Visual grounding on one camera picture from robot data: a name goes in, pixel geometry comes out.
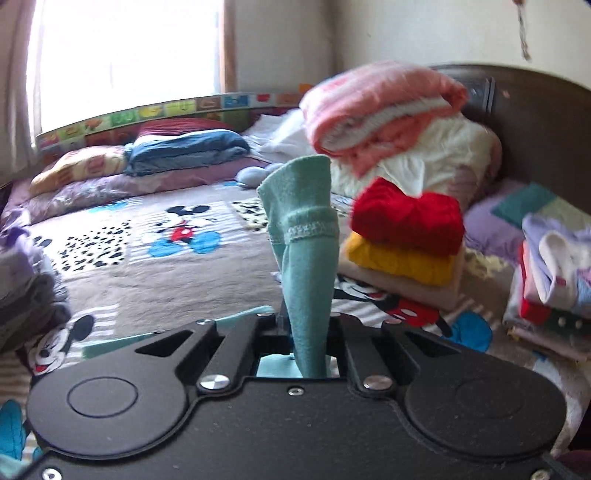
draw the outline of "window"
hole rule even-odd
[[[41,130],[220,91],[222,0],[45,0]]]

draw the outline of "stack of folded clothes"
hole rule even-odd
[[[591,358],[591,229],[528,214],[504,322],[510,334],[575,361]]]
[[[356,199],[339,272],[438,309],[457,300],[464,225],[456,199],[377,178]]]
[[[35,245],[28,212],[15,209],[0,232],[0,353],[66,323],[68,294],[51,260]]]

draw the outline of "dark wooden headboard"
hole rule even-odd
[[[463,113],[501,139],[502,176],[537,182],[591,213],[591,90],[511,67],[433,68],[466,85]]]

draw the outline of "yellow pillow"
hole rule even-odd
[[[37,175],[29,191],[36,196],[59,190],[75,181],[109,177],[122,173],[126,165],[122,145],[81,148],[68,152],[52,168]]]
[[[424,285],[442,287],[453,278],[455,257],[434,257],[419,250],[372,244],[352,232],[345,242],[347,257],[363,268],[412,278]]]

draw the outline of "blue folded blanket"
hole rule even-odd
[[[231,130],[203,130],[177,137],[144,135],[125,147],[131,176],[167,170],[207,167],[242,158],[250,152],[246,141]]]

